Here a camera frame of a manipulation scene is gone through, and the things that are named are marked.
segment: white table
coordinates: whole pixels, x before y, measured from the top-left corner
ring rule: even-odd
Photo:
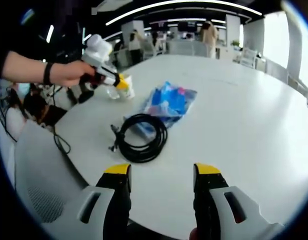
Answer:
[[[74,166],[95,185],[106,168],[127,162],[108,150],[115,140],[110,124],[120,126],[166,80],[198,91],[190,112],[169,129],[160,156],[132,165],[133,221],[188,239],[196,226],[196,162],[219,168],[270,222],[287,223],[299,210],[308,196],[308,109],[301,94],[263,72],[204,57],[161,55],[126,73],[133,76],[133,100],[111,101],[99,87],[56,131],[71,145]]]

